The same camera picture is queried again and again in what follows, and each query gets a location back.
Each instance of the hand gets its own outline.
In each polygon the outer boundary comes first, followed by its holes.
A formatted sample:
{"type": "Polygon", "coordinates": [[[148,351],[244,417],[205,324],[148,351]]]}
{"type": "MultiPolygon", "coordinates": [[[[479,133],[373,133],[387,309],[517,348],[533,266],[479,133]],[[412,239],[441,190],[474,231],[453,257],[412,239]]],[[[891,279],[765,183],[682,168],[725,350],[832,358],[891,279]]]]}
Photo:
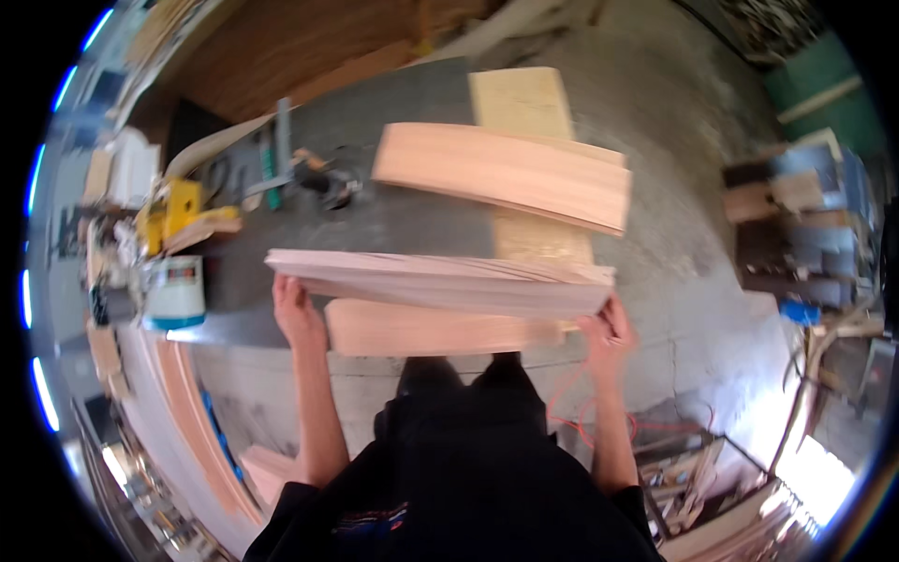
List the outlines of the hand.
{"type": "Polygon", "coordinates": [[[619,296],[612,293],[596,316],[578,317],[577,326],[587,338],[587,364],[594,381],[617,383],[628,353],[639,345],[619,296]]]}
{"type": "Polygon", "coordinates": [[[296,277],[275,273],[271,285],[271,299],[275,303],[275,321],[287,338],[293,352],[327,351],[325,322],[312,307],[306,288],[296,277]]]}

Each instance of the workbench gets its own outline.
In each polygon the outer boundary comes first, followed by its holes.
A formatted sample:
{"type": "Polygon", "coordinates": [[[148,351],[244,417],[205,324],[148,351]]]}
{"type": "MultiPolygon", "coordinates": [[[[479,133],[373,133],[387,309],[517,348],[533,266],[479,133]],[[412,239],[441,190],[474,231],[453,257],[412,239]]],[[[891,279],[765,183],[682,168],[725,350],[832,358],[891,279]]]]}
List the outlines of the workbench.
{"type": "MultiPolygon", "coordinates": [[[[210,240],[186,254],[203,255],[206,321],[168,339],[218,345],[287,347],[272,315],[270,248],[494,257],[493,208],[458,198],[382,185],[369,174],[384,125],[397,121],[475,124],[463,58],[403,68],[322,95],[290,113],[292,149],[357,163],[362,188],[341,210],[321,210],[309,191],[282,190],[283,206],[265,201],[244,215],[233,239],[210,240]]],[[[263,179],[259,146],[248,135],[213,158],[221,189],[212,202],[234,204],[263,179]],[[224,167],[229,173],[224,174],[224,167]]],[[[313,297],[321,309],[329,298],[313,297]]]]}

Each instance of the cord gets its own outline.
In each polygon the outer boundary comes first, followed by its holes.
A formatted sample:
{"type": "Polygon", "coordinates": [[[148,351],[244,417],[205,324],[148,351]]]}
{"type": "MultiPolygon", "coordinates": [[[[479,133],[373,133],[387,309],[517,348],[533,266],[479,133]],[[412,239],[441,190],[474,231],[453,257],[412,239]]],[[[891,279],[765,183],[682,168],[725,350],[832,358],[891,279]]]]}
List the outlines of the cord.
{"type": "MultiPolygon", "coordinates": [[[[589,448],[594,447],[592,436],[587,433],[583,429],[583,419],[586,416],[587,412],[590,409],[590,406],[596,405],[595,398],[590,398],[585,401],[580,409],[578,410],[577,422],[573,422],[571,420],[567,420],[564,417],[559,417],[558,415],[553,415],[553,407],[556,405],[556,401],[579,379],[581,378],[581,374],[587,366],[587,361],[581,361],[581,363],[577,366],[576,369],[572,372],[572,375],[563,383],[563,385],[556,391],[552,398],[550,398],[549,403],[547,404],[547,420],[559,422],[561,424],[565,424],[569,427],[577,430],[578,435],[581,437],[581,441],[584,445],[589,448]]],[[[712,407],[708,402],[706,402],[706,407],[708,408],[708,425],[706,429],[711,431],[712,424],[715,422],[715,408],[712,407]]],[[[672,431],[672,432],[694,432],[698,429],[702,429],[702,425],[699,424],[654,424],[648,422],[638,422],[633,414],[630,412],[625,412],[625,415],[628,417],[628,421],[630,422],[630,442],[634,442],[636,438],[636,433],[638,429],[655,429],[662,431],[672,431]]]]}

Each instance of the paint can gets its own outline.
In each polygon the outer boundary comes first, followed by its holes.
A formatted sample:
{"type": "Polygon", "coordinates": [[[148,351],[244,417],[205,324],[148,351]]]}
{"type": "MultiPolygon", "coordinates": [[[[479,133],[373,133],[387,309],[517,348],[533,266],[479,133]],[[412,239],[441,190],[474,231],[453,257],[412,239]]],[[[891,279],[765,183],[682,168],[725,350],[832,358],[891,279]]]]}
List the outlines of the paint can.
{"type": "Polygon", "coordinates": [[[206,319],[203,298],[203,258],[176,255],[144,266],[147,300],[143,324],[147,330],[177,330],[206,319]]]}

